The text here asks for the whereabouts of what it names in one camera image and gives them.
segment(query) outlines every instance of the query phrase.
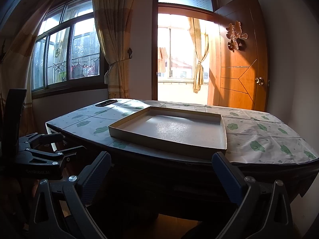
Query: tablecloth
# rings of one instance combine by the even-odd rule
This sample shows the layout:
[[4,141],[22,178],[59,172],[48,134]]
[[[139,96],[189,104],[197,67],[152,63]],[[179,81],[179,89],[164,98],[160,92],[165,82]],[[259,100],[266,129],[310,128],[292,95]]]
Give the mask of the tablecloth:
[[199,104],[117,99],[105,106],[78,109],[48,124],[95,143],[126,151],[178,161],[209,161],[146,148],[110,136],[108,126],[149,106],[186,109],[221,114],[227,135],[226,157],[243,164],[301,164],[313,161],[318,153],[293,129],[272,114],[244,109]]

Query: black phone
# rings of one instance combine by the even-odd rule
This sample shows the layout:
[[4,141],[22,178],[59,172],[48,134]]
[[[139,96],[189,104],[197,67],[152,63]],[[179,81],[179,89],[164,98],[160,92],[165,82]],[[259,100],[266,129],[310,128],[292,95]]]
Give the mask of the black phone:
[[117,100],[107,100],[107,101],[95,104],[95,106],[96,107],[104,107],[104,106],[107,106],[107,105],[110,105],[110,104],[116,103],[116,102],[117,102]]

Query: open door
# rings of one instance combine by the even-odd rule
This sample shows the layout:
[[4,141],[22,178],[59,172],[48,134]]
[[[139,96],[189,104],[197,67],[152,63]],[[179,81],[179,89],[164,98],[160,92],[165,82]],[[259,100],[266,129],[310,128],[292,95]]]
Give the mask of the open door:
[[[219,35],[212,46],[208,104],[265,111],[268,85],[267,45],[264,18],[258,0],[233,0],[214,12]],[[229,24],[239,21],[239,50],[231,51],[226,37]]]

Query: brass door knob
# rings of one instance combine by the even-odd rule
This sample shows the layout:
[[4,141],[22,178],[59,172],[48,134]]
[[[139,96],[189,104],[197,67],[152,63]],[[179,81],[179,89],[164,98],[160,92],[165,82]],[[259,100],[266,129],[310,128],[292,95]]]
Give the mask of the brass door knob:
[[264,84],[264,79],[262,77],[256,77],[255,79],[256,83],[259,85],[263,85]]

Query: screw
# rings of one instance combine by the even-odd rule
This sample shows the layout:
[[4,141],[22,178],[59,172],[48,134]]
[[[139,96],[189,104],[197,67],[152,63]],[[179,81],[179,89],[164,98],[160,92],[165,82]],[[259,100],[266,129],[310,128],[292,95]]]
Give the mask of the screw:
[[69,182],[74,182],[74,181],[76,181],[77,180],[77,176],[76,175],[71,175],[70,177],[69,177]]
[[245,177],[245,180],[246,180],[247,182],[249,182],[249,183],[254,183],[254,182],[256,181],[255,178],[254,178],[254,177],[251,177],[251,176]]
[[283,183],[281,180],[276,180],[276,184],[277,184],[278,186],[282,186],[284,183]]

